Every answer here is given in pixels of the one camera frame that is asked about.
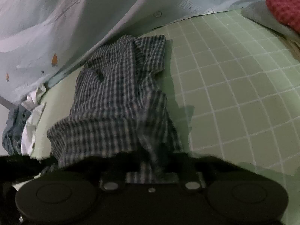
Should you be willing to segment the green grid mat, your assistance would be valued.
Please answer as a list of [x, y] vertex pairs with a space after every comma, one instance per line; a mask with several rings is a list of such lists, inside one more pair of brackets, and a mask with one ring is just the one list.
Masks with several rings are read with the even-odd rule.
[[[166, 39], [165, 68], [155, 79], [167, 96], [167, 110], [182, 146], [167, 158], [173, 179], [160, 182], [195, 181], [202, 191], [211, 189], [217, 203], [211, 218], [215, 224], [230, 210], [233, 196], [242, 191], [249, 198], [255, 196], [244, 189], [241, 174], [237, 182], [229, 181], [223, 167], [234, 166], [287, 193], [288, 203], [279, 214], [285, 224], [299, 224], [299, 61], [287, 42], [236, 10], [186, 19], [142, 37], [160, 35]], [[47, 173], [59, 169], [47, 132], [70, 114], [83, 67], [41, 101], [46, 105], [32, 157], [54, 158]], [[129, 183], [126, 175], [142, 163], [142, 155], [135, 151], [95, 157], [86, 176], [108, 171], [118, 186]]]

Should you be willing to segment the red knitted folded garment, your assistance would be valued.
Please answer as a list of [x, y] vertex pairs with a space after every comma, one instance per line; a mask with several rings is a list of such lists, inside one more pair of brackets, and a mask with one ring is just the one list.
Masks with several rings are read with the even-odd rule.
[[265, 3], [278, 22], [299, 33], [299, 0], [265, 0]]

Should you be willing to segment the blue plaid shirt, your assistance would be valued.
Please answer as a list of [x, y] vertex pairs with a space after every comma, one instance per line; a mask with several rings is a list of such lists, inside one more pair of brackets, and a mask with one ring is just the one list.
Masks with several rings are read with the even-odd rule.
[[163, 35], [124, 35], [99, 47], [80, 71], [70, 114], [47, 132], [57, 168], [90, 156], [137, 152], [129, 183], [169, 181], [167, 158], [182, 150], [155, 79], [165, 68]]

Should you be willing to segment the white crumpled cloth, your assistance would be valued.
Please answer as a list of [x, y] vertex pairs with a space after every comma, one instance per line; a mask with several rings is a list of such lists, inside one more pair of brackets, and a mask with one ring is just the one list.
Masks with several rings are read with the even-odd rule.
[[27, 95], [27, 99], [21, 105], [30, 112], [30, 116], [25, 122], [21, 137], [21, 154], [32, 155], [36, 142], [37, 125], [45, 108], [45, 103], [40, 104], [40, 100], [46, 93], [46, 87], [41, 84], [37, 89]]

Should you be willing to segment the light blue carrot-print curtain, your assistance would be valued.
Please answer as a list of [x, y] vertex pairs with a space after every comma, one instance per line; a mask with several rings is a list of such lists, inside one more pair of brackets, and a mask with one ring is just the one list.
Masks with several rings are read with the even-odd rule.
[[253, 0], [1, 0], [1, 96], [55, 84], [96, 45]]

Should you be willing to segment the blue denim crumpled cloth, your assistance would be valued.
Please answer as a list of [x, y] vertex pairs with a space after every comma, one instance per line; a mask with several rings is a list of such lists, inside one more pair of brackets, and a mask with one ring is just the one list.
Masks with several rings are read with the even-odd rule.
[[8, 155], [21, 155], [21, 137], [26, 121], [30, 116], [31, 112], [22, 105], [9, 111], [2, 136], [2, 146]]

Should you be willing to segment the light grey folded garment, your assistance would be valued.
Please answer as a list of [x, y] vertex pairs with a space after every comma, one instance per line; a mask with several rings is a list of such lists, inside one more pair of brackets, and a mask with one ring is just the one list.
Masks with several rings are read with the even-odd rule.
[[258, 1], [248, 5], [243, 8], [241, 15], [299, 43], [299, 34], [293, 29], [278, 22], [267, 8], [265, 1]]

